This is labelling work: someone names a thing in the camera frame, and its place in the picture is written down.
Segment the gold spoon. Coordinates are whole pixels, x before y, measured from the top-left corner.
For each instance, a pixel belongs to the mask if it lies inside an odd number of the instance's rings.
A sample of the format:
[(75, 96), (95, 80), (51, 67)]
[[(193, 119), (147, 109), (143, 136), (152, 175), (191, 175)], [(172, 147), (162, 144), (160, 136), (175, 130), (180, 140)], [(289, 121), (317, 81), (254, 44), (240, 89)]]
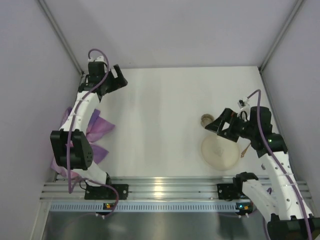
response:
[(240, 157), (241, 158), (243, 158), (245, 155), (246, 155), (246, 153), (247, 153), (247, 151), (248, 151), (248, 149), (251, 147), (251, 144), (249, 143), (245, 148), (244, 148), (244, 150), (241, 152), (241, 154), (240, 154)]

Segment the cream round plate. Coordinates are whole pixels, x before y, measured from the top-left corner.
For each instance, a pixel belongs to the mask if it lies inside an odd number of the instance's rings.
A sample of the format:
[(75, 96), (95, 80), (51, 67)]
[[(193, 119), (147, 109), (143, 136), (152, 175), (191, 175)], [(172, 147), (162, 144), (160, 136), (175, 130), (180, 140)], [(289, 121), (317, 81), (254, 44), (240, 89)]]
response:
[(232, 169), (240, 159), (240, 148), (236, 142), (218, 136), (207, 135), (201, 143), (204, 161), (217, 171)]

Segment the small glass cup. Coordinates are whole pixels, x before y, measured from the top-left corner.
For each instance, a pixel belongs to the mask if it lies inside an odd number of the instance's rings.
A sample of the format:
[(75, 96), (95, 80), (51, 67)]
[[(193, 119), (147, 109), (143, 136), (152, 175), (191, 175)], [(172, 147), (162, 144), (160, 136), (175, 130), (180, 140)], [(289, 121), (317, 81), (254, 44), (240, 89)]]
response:
[(215, 118), (211, 114), (203, 114), (200, 118), (200, 124), (203, 128), (205, 128), (207, 125), (211, 124)]

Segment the purple Elsa placemat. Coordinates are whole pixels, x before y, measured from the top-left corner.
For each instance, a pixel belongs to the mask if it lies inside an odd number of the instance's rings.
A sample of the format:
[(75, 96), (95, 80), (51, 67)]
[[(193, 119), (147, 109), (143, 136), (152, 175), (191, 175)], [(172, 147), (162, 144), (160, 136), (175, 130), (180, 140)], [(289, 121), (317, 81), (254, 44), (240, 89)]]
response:
[[(72, 108), (69, 106), (64, 112), (61, 125), (66, 122), (71, 111)], [(97, 165), (108, 155), (109, 151), (105, 147), (97, 145), (96, 142), (112, 132), (115, 128), (114, 124), (102, 118), (100, 114), (101, 111), (98, 109), (93, 111), (86, 129), (86, 138), (93, 150), (93, 161)], [(55, 158), (52, 159), (50, 167), (63, 177), (67, 177), (67, 169), (65, 167), (58, 166)]]

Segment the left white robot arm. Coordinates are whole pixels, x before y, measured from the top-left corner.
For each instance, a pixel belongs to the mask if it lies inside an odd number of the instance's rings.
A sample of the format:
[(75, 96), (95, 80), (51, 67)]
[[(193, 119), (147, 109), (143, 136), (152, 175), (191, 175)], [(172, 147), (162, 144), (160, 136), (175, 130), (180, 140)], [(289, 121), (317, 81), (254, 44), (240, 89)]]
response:
[(92, 186), (111, 184), (108, 173), (95, 162), (95, 153), (88, 139), (95, 123), (101, 123), (97, 106), (104, 95), (115, 92), (125, 86), (120, 67), (114, 65), (115, 73), (110, 69), (107, 56), (101, 54), (88, 58), (88, 74), (77, 90), (73, 107), (68, 109), (61, 127), (50, 134), (53, 150), (52, 168), (68, 180), (69, 191), (73, 191), (72, 181), (85, 180)]

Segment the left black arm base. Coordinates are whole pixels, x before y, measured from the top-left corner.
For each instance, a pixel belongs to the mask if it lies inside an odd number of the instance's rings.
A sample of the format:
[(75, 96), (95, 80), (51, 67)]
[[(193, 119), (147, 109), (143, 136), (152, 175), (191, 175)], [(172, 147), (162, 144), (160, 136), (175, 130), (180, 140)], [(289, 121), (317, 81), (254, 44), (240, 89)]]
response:
[[(118, 193), (119, 200), (126, 200), (129, 193), (128, 184), (112, 184), (111, 185)], [(105, 186), (86, 185), (85, 200), (116, 200), (116, 193)]]

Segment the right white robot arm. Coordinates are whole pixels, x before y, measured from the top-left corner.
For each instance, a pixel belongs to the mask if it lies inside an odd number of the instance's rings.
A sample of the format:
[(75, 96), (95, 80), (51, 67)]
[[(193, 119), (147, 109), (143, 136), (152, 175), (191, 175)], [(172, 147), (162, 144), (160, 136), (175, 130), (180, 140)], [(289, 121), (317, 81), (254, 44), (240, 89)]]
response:
[(249, 113), (225, 108), (205, 129), (237, 142), (250, 141), (261, 159), (274, 196), (252, 172), (237, 174), (232, 180), (240, 195), (248, 197), (262, 214), (271, 240), (315, 240), (320, 235), (320, 219), (307, 206), (290, 166), (283, 137), (273, 132), (272, 113), (267, 107), (251, 107)]

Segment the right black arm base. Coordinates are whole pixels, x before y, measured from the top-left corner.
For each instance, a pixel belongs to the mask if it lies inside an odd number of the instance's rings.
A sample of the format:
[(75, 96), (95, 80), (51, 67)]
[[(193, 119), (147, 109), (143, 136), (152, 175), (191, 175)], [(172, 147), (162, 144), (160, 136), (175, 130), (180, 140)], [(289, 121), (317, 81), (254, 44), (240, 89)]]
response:
[(233, 200), (247, 198), (245, 195), (240, 193), (232, 183), (219, 183), (216, 187), (219, 200), (230, 202)]

